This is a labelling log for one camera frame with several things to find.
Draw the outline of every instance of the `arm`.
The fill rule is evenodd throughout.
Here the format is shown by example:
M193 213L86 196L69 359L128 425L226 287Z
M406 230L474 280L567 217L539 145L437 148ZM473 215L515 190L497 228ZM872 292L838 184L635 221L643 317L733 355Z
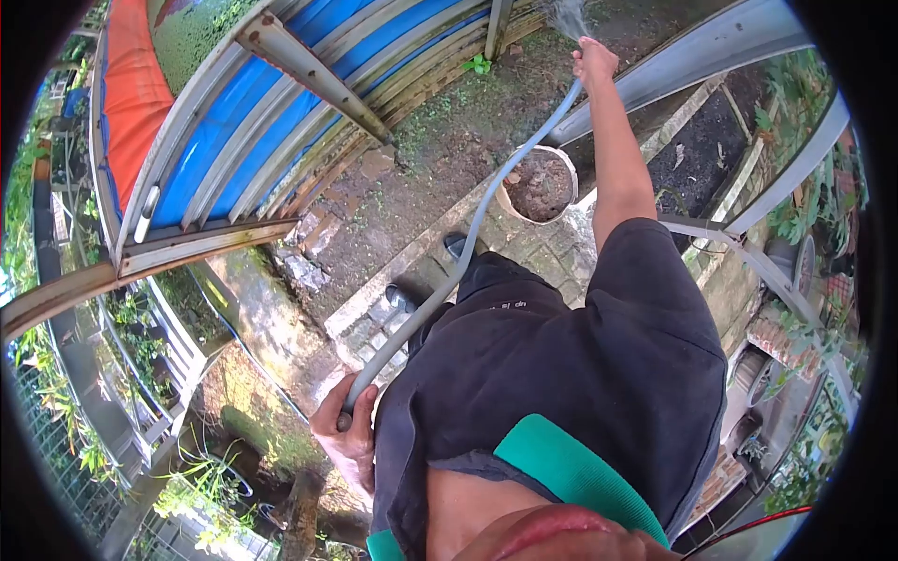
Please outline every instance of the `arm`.
M655 194L648 168L612 77L618 58L595 39L580 38L582 52L574 51L574 75L589 94L589 112L595 142L595 248L614 228L630 218L657 219Z
M350 374L334 386L309 419L309 430L349 487L359 493L370 507L374 501L374 429L371 428L371 413L377 399L377 386L368 386L358 396L349 430L345 433L337 430L340 408L356 376Z

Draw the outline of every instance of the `lip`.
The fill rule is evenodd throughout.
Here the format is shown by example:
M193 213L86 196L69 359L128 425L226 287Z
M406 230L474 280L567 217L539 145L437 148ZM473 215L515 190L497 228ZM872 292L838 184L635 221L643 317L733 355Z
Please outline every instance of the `lip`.
M501 561L562 531L606 531L611 524L578 504L551 504L526 514L503 532L490 561Z

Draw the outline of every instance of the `green strap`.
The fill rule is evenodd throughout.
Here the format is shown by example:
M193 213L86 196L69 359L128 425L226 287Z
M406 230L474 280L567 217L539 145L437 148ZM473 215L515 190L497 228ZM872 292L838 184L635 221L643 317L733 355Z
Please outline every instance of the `green strap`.
M542 415L528 415L493 452L545 485L565 503L579 504L627 530L642 530L670 547L646 501L614 468Z
M368 545L368 555L373 561L401 561L405 559L396 538L389 530L379 531L368 536L365 540Z

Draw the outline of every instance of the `black shoe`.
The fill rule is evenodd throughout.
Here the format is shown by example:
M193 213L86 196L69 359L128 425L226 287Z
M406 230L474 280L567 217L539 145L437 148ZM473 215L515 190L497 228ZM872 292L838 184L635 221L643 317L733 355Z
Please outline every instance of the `black shoe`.
M389 283L383 293L393 308L398 308L406 313L414 313L420 305L410 292L402 290L395 283Z
M462 251L464 250L464 243L468 240L468 234L464 234L461 232L449 232L443 238L443 247L446 248L446 251L449 252L449 255L452 256L452 261L458 263L458 260L462 258ZM477 244L474 244L474 253L471 255L472 257L477 257L479 254Z

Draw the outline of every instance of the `gray hose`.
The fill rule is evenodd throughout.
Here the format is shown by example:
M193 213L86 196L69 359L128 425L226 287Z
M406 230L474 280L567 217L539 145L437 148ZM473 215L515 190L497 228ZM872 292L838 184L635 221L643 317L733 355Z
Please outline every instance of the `gray hose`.
M343 413L340 414L340 419L338 421L339 430L345 431L349 428L349 425L352 422L352 419L349 416L352 415L353 406L355 406L356 399L361 395L362 390L371 384L374 377L384 368L393 355L402 348L402 345L409 340L415 333L415 330L430 317L430 314L432 314L440 304L445 302L445 299L452 292L453 288L455 288L455 286L462 280L465 270L467 270L468 265L471 263L471 255L474 253L474 242L477 240L477 231L480 229L480 222L483 220L483 215L487 212L487 205L489 205L490 198L496 192L496 189L505 176L515 168L517 163L520 162L534 146L549 134L549 131L551 131L559 121L561 121L561 118L564 117L565 113L567 113L570 107L574 104L574 100L577 98L577 95L579 95L580 90L580 81L575 80L570 86L568 95L561 101L558 108L555 109L555 112L549 117L549 120L547 120L545 124L540 127L540 130L536 131L536 133L531 136L519 150L508 158L505 165L503 165L493 177L493 180L489 183L489 188L487 189L487 192L484 193L483 199L480 201L480 206L477 207L477 212L474 214L474 218L471 221L468 239L464 243L462 256L459 258L458 263L455 264L452 276L450 276L442 286L436 289L436 291L430 295L430 298L427 298L427 300L421 304L418 310L402 324L402 327L400 327L392 337L387 339L387 342L374 354L371 361L365 365L362 372L352 382L352 387L349 389L349 394L346 397L346 401L343 403Z

